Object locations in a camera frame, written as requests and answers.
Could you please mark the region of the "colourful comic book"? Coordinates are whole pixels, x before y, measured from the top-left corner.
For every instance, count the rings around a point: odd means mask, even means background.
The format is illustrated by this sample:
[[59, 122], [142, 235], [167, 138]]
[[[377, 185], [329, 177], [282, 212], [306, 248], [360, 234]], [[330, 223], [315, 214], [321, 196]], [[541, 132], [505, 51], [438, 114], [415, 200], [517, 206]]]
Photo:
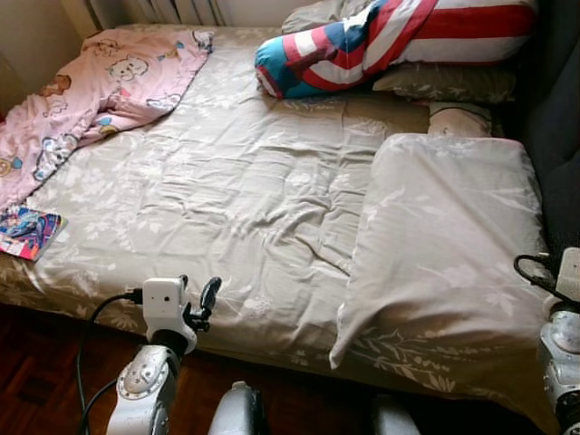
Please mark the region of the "colourful comic book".
[[0, 212], [0, 253], [36, 262], [66, 224], [67, 220], [58, 214], [9, 208]]

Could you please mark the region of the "bed with beige floral sheet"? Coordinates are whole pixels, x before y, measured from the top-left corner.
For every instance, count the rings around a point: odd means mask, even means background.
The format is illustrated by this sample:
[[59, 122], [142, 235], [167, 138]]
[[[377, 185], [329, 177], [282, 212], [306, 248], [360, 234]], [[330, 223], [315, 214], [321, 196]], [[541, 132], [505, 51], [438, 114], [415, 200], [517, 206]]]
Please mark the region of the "bed with beige floral sheet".
[[277, 30], [219, 26], [214, 34], [206, 66], [170, 116], [77, 150], [29, 198], [67, 224], [40, 261], [0, 256], [0, 304], [84, 319], [151, 277], [187, 275], [196, 297], [219, 276], [200, 351], [485, 399], [556, 431], [537, 359], [540, 328], [533, 351], [492, 362], [401, 361], [364, 344], [331, 365], [374, 153], [393, 134], [427, 134], [426, 109], [365, 92], [269, 98], [253, 58]]

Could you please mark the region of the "pink cartoon print blanket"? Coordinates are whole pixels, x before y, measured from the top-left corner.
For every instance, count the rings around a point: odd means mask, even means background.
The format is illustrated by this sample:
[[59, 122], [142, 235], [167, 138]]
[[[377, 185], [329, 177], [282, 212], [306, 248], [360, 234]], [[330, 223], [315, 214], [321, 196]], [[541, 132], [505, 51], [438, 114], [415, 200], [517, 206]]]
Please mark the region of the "pink cartoon print blanket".
[[113, 29], [0, 121], [0, 208], [18, 206], [75, 150], [178, 107], [214, 50], [214, 33]]

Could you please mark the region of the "grey right robot leg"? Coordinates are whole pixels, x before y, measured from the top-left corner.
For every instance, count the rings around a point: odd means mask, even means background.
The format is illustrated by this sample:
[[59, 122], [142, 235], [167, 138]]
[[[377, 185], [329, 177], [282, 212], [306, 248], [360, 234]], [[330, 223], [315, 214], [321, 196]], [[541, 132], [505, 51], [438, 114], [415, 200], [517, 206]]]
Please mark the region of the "grey right robot leg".
[[378, 394], [372, 401], [374, 435], [421, 435], [410, 412], [391, 395]]

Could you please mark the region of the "dark grey upholstered chair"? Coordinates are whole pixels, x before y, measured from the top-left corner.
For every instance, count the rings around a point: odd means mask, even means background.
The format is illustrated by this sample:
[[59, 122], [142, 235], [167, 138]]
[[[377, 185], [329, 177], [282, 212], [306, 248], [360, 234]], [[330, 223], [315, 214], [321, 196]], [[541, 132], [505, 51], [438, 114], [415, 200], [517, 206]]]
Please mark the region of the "dark grey upholstered chair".
[[579, 245], [580, 0], [538, 0], [533, 33], [517, 62], [504, 130], [526, 146], [540, 190], [548, 268]]

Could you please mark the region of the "large beige floral pillow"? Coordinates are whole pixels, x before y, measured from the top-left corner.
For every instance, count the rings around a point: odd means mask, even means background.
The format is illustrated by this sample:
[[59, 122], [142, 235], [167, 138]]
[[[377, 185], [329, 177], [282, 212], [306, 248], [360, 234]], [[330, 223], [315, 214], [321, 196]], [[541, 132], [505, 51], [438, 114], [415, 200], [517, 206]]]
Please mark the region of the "large beige floral pillow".
[[533, 166], [514, 140], [393, 134], [362, 202], [332, 366], [533, 351], [546, 294], [515, 273], [542, 252]]

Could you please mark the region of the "grey curtain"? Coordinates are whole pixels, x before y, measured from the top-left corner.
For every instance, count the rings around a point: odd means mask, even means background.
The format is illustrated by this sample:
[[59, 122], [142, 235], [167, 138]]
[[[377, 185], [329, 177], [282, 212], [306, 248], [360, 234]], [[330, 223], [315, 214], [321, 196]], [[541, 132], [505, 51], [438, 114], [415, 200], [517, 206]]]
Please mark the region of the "grey curtain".
[[82, 34], [124, 24], [229, 26], [217, 0], [54, 0]]

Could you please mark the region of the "red white blue striped pillow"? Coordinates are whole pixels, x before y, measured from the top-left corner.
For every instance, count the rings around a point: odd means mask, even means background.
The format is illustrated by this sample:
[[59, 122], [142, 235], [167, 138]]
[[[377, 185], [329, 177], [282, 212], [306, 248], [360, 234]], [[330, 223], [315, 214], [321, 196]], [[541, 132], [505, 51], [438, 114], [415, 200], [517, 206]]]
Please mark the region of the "red white blue striped pillow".
[[493, 65], [518, 53], [537, 16], [537, 0], [373, 0], [343, 20], [263, 42], [256, 78], [272, 98], [310, 98], [395, 63]]

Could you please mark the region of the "grey pillow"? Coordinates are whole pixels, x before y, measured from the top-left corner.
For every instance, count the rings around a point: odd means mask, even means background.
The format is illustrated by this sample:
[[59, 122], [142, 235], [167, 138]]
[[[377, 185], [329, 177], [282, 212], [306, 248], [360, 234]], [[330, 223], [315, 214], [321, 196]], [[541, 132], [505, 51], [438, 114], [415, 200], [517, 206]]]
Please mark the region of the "grey pillow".
[[318, 3], [296, 8], [282, 24], [281, 34], [294, 34], [311, 30], [325, 24], [343, 24], [345, 29], [355, 28], [347, 24], [348, 18], [360, 16], [378, 0], [319, 0]]

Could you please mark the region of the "small cream pillow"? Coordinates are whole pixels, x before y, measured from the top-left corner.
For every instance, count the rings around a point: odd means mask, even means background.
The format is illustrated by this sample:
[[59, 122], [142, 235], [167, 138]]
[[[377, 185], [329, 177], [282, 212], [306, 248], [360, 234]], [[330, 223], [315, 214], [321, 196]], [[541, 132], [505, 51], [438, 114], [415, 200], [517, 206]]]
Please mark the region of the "small cream pillow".
[[461, 102], [430, 103], [429, 134], [486, 138], [493, 136], [493, 120], [488, 108]]

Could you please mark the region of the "olive floral pillow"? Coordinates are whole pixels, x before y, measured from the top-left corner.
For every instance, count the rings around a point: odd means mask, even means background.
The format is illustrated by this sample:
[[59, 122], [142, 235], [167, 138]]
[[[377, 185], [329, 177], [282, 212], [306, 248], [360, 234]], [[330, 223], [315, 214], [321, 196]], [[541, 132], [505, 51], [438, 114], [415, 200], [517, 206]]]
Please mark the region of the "olive floral pillow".
[[399, 63], [374, 80], [372, 90], [413, 100], [499, 104], [510, 100], [517, 75], [505, 67]]

